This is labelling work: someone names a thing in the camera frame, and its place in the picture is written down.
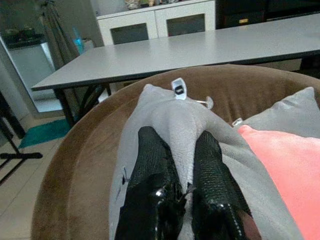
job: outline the table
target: table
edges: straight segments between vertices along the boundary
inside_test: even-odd
[[[320,54],[320,14],[93,48],[32,90],[53,89],[73,125],[63,89],[141,79],[200,66],[259,64]]]

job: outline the floor mat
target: floor mat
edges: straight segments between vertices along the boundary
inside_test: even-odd
[[[25,148],[36,144],[45,143],[62,138],[70,130],[66,119],[56,120],[43,125],[30,128],[22,139],[19,148]]]

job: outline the gray cushion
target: gray cushion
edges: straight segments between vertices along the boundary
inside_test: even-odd
[[[281,131],[302,137],[320,138],[320,110],[313,87],[276,102],[271,108],[249,117],[235,128],[249,125],[256,130]]]

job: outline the curtain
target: curtain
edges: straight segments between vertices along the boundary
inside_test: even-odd
[[[73,40],[65,31],[56,8],[56,1],[41,0],[38,4],[40,8],[40,21],[44,26],[44,35],[48,43],[53,65],[58,70],[78,57],[79,53]],[[65,89],[64,93],[72,114],[76,115],[79,111],[80,101],[77,99],[75,89]]]

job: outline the pink pillow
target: pink pillow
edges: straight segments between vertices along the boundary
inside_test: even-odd
[[[320,240],[320,139],[281,131],[238,132],[264,164],[306,240]]]

